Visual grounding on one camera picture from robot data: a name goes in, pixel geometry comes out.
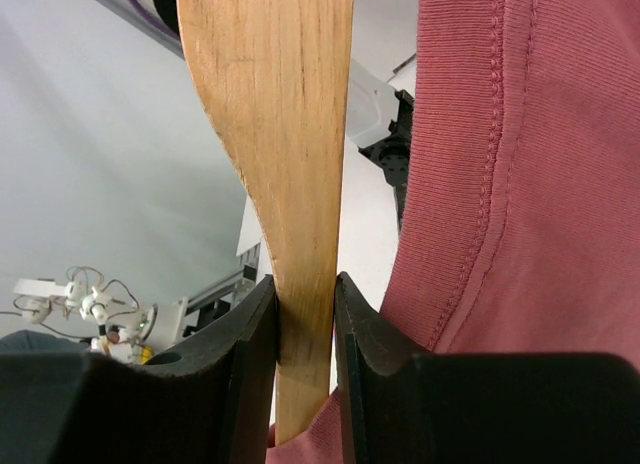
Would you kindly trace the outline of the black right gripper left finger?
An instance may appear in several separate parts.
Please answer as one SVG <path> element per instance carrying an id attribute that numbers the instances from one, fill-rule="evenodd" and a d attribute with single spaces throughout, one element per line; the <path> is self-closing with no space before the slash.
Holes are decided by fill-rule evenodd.
<path id="1" fill-rule="evenodd" d="M 5 463 L 261 463 L 277 355 L 266 276 L 143 365 L 90 353 L 1 358 Z"/>

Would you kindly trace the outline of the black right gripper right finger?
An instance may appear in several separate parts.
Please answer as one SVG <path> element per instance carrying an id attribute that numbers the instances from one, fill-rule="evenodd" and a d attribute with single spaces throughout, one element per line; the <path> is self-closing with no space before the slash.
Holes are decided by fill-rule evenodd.
<path id="1" fill-rule="evenodd" d="M 635 463 L 639 375 L 601 353 L 434 354 L 335 287 L 347 463 Z"/>

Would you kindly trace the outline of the red t shirt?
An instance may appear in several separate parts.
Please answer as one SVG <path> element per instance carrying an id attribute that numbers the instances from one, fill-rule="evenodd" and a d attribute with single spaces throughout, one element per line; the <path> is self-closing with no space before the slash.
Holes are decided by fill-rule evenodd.
<path id="1" fill-rule="evenodd" d="M 639 0 L 418 0 L 378 313 L 434 354 L 611 354 L 639 375 Z M 339 389 L 266 459 L 347 463 Z"/>

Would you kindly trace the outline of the wooden clothes hanger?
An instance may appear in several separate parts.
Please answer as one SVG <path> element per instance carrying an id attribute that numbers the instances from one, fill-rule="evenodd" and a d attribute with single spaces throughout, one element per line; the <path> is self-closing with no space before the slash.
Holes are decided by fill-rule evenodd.
<path id="1" fill-rule="evenodd" d="M 194 87 L 271 260 L 277 444 L 329 395 L 354 2 L 177 0 Z"/>

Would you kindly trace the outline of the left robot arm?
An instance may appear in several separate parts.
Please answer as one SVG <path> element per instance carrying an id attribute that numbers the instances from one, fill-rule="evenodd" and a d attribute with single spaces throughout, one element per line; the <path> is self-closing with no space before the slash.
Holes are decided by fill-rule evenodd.
<path id="1" fill-rule="evenodd" d="M 346 136 L 381 169 L 393 189 L 397 226 L 403 223 L 412 141 L 414 97 L 351 62 Z"/>

